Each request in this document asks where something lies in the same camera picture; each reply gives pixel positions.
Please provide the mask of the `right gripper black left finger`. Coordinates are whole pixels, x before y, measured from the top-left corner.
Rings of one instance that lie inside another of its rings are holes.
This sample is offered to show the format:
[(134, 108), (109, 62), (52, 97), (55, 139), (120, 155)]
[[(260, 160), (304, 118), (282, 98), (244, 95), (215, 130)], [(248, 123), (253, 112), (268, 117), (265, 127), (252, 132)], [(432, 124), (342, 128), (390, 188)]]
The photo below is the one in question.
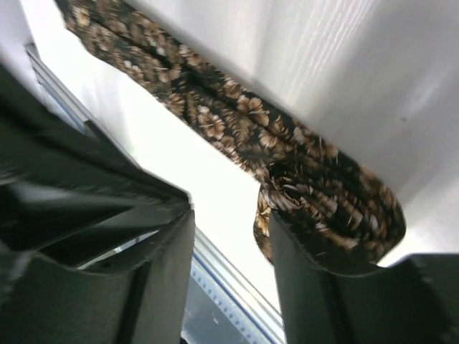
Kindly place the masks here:
[(1, 256), (3, 343), (178, 343), (194, 212), (88, 269), (41, 254)]

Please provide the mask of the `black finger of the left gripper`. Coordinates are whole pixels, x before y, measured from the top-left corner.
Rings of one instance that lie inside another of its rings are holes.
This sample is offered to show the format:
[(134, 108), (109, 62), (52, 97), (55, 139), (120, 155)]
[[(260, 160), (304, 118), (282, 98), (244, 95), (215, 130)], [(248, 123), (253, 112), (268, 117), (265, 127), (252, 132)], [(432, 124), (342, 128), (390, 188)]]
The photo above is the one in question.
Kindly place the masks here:
[(49, 113), (1, 69), (1, 242), (71, 267), (190, 210), (187, 195)]

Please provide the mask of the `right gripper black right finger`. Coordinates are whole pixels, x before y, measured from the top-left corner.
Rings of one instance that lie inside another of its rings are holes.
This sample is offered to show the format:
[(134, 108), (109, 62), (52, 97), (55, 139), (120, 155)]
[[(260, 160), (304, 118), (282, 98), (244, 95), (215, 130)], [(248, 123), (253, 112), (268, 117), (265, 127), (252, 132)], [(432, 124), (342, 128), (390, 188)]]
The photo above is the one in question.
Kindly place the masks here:
[(318, 239), (300, 243), (277, 213), (270, 238), (288, 343), (458, 341), (456, 254), (378, 267)]

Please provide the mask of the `brown floral tie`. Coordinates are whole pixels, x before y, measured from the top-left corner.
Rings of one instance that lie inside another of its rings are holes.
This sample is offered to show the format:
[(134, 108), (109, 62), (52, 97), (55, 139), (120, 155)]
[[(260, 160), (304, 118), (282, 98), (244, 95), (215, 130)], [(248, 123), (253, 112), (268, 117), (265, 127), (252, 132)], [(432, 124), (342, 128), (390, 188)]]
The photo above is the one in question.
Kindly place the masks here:
[(129, 76), (260, 185), (255, 241), (272, 259), (278, 212), (300, 240), (317, 237), (376, 263), (405, 236), (392, 190), (124, 1), (58, 1), (84, 48)]

